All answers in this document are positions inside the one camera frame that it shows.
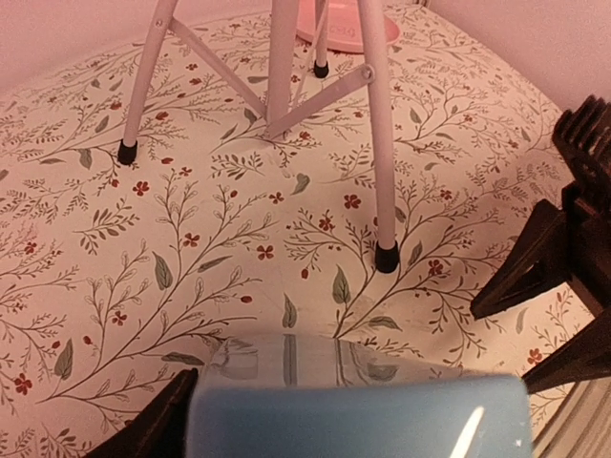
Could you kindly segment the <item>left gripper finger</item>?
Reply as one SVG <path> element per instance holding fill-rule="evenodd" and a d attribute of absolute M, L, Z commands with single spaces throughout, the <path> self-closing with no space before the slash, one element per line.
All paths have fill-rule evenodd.
<path fill-rule="evenodd" d="M 199 372 L 182 370 L 128 426 L 88 453 L 90 458 L 183 457 L 187 408 Z"/>

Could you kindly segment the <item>blue metronome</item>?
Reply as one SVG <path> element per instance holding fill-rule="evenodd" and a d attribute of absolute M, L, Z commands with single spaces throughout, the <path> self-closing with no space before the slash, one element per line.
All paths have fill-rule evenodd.
<path fill-rule="evenodd" d="M 509 374 L 444 368 L 320 336 L 227 340 L 191 396 L 188 457 L 529 457 Z"/>

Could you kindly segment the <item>lilac music stand with tripod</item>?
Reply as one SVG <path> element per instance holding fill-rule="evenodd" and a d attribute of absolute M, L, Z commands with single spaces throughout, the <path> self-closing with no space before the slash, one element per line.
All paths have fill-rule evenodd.
<path fill-rule="evenodd" d="M 117 160 L 130 165 L 137 158 L 137 132 L 144 103 L 152 81 L 161 45 L 172 32 L 190 47 L 222 80 L 266 122 L 266 134 L 274 138 L 346 95 L 365 87 L 369 96 L 370 126 L 374 167 L 378 240 L 374 265 L 381 273 L 394 272 L 400 262 L 395 238 L 395 187 L 390 104 L 390 73 L 386 29 L 382 6 L 378 1 L 360 1 L 360 20 L 365 62 L 356 70 L 328 85 L 303 103 L 298 92 L 291 90 L 294 42 L 297 36 L 299 4 L 296 1 L 274 1 L 271 4 L 270 48 L 267 97 L 255 93 L 186 25 L 175 16 L 176 2 L 159 1 L 153 14 L 140 58 L 137 76 L 128 107 L 126 125 L 120 140 Z"/>

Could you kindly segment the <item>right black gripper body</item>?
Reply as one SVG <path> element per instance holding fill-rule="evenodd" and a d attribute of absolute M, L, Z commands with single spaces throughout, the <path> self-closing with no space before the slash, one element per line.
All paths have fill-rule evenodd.
<path fill-rule="evenodd" d="M 610 307 L 610 103 L 588 96 L 561 115 L 552 139 L 572 175 L 554 266 L 597 317 Z"/>

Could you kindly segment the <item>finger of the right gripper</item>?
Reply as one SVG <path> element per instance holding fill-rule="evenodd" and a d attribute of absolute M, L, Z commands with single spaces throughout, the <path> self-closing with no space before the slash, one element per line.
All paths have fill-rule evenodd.
<path fill-rule="evenodd" d="M 477 320 L 506 311 L 570 277 L 566 215 L 538 202 L 507 259 L 471 302 Z"/>
<path fill-rule="evenodd" d="M 594 319 L 522 376 L 529 394 L 610 376 L 610 320 Z"/>

